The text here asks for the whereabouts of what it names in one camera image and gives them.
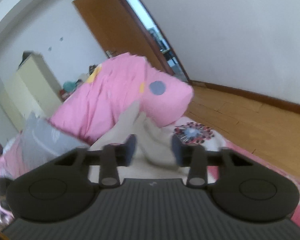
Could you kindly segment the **beige garment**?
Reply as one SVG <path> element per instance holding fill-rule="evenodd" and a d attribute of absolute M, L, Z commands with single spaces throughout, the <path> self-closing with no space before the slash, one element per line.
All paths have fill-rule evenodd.
<path fill-rule="evenodd" d="M 158 128 L 140 111 L 138 101 L 133 102 L 120 114 L 115 126 L 96 141 L 89 150 L 101 150 L 108 144 L 122 144 L 136 135 L 136 149 L 128 167 L 118 167 L 120 181 L 125 178 L 173 179 L 186 181 L 188 168 L 177 166 L 172 152 L 172 131 Z"/>

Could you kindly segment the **red floral fleece blanket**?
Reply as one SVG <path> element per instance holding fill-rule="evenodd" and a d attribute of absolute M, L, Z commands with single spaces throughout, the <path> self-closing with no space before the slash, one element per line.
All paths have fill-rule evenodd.
<path fill-rule="evenodd" d="M 158 128 L 149 118 L 141 115 L 138 118 L 124 118 L 100 137 L 91 146 L 91 150 L 100 150 L 110 143 L 124 142 L 130 134 L 136 134 L 137 149 L 132 167 L 121 170 L 126 178 L 173 178 L 181 175 L 186 179 L 187 169 L 177 167 L 172 153 L 171 140 L 176 135 L 185 144 L 200 145 L 213 153 L 222 148 L 230 150 L 231 160 L 236 166 L 247 166 L 255 161 L 291 179 L 300 192 L 299 179 L 238 147 L 213 128 L 187 117 L 163 128 Z M 83 143 L 54 128 L 46 120 L 34 118 L 2 150 L 0 178 L 15 179 L 78 146 L 83 146 Z M 12 218 L 12 214 L 0 202 L 0 224 L 8 224 Z M 300 200 L 292 220 L 300 226 Z"/>

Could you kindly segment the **pink grey floral quilt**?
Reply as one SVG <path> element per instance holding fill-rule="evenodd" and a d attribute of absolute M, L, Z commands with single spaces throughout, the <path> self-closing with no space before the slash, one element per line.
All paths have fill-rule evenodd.
<path fill-rule="evenodd" d="M 142 56 L 124 53 L 99 64 L 72 95 L 46 118 L 34 113 L 0 156 L 0 178 L 16 179 L 109 132 L 133 103 L 158 127 L 183 116 L 193 97 L 190 85 L 153 68 Z M 0 194 L 0 218 L 12 218 Z"/>

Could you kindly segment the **cream yellow cabinet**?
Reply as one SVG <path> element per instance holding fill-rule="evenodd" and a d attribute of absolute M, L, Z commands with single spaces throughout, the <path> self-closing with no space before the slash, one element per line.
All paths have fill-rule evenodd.
<path fill-rule="evenodd" d="M 63 103 L 61 85 L 40 54 L 30 53 L 0 92 L 0 106 L 21 131 L 31 113 L 48 118 Z"/>

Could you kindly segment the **brown wooden door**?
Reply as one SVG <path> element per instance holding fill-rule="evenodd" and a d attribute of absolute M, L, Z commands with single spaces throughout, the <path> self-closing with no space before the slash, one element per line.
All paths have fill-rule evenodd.
<path fill-rule="evenodd" d="M 126 0 L 74 0 L 73 4 L 108 57 L 129 52 L 146 57 L 160 71 L 174 74 Z"/>

